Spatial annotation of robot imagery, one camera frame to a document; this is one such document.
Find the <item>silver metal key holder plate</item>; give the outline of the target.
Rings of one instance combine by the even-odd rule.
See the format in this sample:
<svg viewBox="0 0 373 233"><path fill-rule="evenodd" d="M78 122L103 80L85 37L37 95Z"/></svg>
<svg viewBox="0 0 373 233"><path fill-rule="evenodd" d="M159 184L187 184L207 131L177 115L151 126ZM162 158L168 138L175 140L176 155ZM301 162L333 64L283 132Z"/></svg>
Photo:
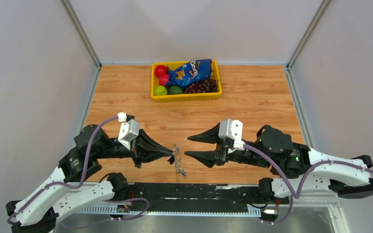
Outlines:
<svg viewBox="0 0 373 233"><path fill-rule="evenodd" d="M185 180L187 179L187 173L182 168L182 162L180 157L180 148L178 145L174 144L172 148L172 155L167 158L167 161L170 165L174 166L175 174L178 176L180 175Z"/></svg>

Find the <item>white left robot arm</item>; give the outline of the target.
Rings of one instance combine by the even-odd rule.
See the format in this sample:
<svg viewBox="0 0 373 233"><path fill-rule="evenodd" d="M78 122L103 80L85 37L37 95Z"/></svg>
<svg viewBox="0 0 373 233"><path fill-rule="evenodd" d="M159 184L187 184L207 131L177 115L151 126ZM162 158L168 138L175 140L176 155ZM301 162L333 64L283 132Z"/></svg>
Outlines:
<svg viewBox="0 0 373 233"><path fill-rule="evenodd" d="M133 119L123 122L119 135L110 138L99 125L87 125L75 137L73 147L52 174L27 198L6 204L14 233L48 233L69 215L94 203L131 201L127 179L110 173L105 180L72 197L66 193L102 169L100 159L130 158L139 168L166 157L174 163L174 152L152 140Z"/></svg>

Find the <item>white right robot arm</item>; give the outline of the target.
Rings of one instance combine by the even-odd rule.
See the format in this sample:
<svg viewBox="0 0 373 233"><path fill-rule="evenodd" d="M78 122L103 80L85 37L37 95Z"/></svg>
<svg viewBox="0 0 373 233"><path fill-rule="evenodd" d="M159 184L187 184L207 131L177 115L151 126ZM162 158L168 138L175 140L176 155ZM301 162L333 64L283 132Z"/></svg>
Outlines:
<svg viewBox="0 0 373 233"><path fill-rule="evenodd" d="M352 159L328 155L293 142L289 134L270 125L260 128L255 141L244 140L242 132L241 121L223 120L188 138L214 144L214 150L186 151L186 155L209 168L227 162L268 168L273 177L258 183L258 196L266 203L315 192L335 193L344 199L373 195L373 162L368 155Z"/></svg>

